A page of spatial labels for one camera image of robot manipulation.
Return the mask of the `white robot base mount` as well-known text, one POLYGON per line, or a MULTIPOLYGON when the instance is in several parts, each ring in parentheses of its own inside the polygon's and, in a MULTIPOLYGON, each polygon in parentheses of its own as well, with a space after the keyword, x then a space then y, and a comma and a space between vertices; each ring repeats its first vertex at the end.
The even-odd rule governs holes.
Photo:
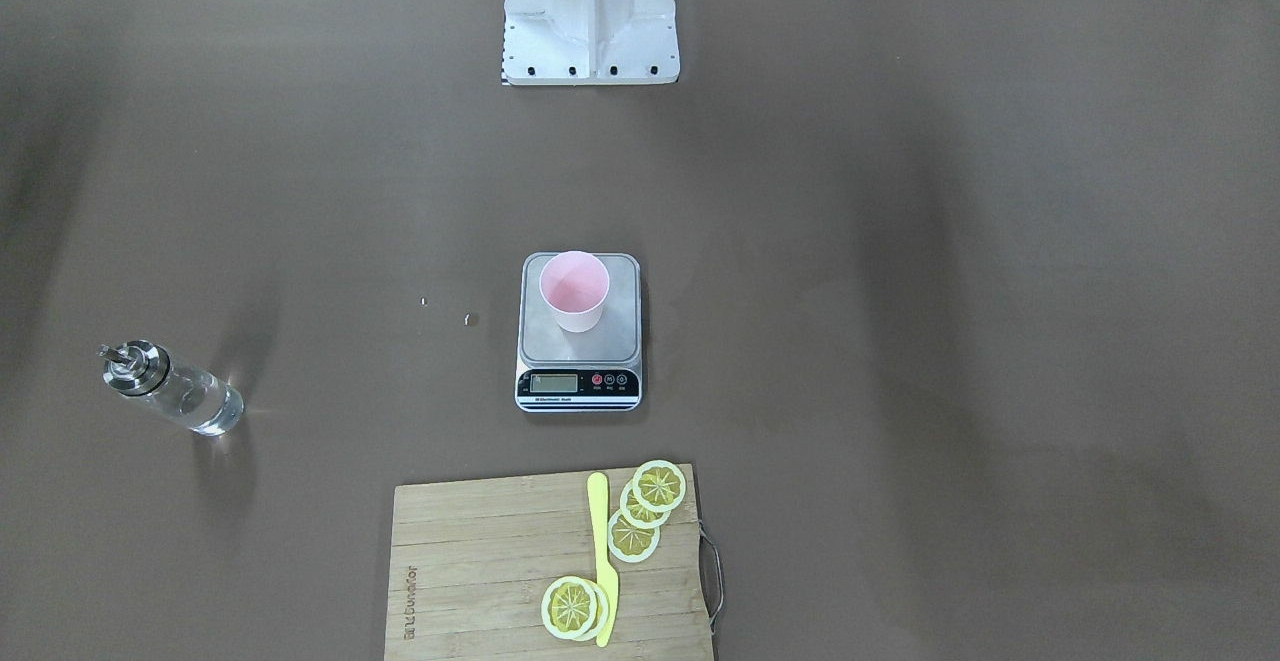
POLYGON ((672 85, 676 0, 504 0, 500 79, 509 86, 672 85))

